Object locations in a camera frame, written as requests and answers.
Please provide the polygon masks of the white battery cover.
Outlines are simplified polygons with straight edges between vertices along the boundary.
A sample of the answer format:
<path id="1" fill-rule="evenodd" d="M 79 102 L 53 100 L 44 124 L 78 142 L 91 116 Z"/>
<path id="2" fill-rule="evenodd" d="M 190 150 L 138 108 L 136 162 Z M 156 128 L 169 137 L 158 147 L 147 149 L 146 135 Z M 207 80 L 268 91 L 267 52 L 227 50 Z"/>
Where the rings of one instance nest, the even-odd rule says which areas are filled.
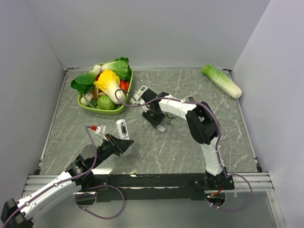
<path id="1" fill-rule="evenodd" d="M 164 132 L 164 131 L 165 131 L 165 128 L 164 128 L 163 126 L 161 126 L 161 125 L 158 125 L 156 128 L 157 128 L 159 131 L 161 131 L 161 132 Z"/>

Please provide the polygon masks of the white remote with coloured buttons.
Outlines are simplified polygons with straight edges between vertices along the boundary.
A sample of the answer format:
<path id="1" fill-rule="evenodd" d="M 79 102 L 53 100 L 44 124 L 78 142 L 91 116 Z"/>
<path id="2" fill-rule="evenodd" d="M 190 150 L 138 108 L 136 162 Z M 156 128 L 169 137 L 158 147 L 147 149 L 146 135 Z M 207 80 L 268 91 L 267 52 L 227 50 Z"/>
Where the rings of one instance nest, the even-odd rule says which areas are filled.
<path id="1" fill-rule="evenodd" d="M 119 119 L 116 121 L 116 128 L 120 139 L 129 140 L 130 136 L 126 126 L 126 121 L 124 119 Z"/>

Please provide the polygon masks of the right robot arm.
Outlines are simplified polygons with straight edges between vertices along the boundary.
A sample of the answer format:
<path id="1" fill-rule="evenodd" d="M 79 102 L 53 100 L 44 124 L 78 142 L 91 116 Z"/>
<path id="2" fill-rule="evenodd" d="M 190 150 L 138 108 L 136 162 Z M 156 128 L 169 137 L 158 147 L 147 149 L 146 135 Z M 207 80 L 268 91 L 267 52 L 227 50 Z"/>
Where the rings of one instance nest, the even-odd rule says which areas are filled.
<path id="1" fill-rule="evenodd" d="M 146 90 L 142 95 L 142 104 L 147 110 L 142 116 L 156 129 L 163 130 L 161 122 L 165 113 L 170 113 L 187 121 L 192 138 L 201 145 L 205 161 L 208 185 L 218 189 L 224 184 L 224 164 L 216 145 L 219 135 L 214 117 L 209 113 L 207 103 L 195 103 L 178 100 L 172 95 L 162 92 L 154 93 Z"/>

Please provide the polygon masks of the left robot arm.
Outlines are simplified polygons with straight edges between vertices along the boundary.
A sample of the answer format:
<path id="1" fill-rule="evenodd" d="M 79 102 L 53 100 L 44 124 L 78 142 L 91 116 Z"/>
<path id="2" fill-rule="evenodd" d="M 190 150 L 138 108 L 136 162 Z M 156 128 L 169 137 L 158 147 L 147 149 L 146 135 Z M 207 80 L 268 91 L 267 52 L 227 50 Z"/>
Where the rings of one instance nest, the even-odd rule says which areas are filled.
<path id="1" fill-rule="evenodd" d="M 88 191 L 94 185 L 92 169 L 111 155 L 122 155 L 134 143 L 132 139 L 119 139 L 106 134 L 100 146 L 89 144 L 76 159 L 54 180 L 36 192 L 19 200 L 5 202 L 1 221 L 5 228 L 31 228 L 34 221 L 55 205 L 78 191 Z"/>

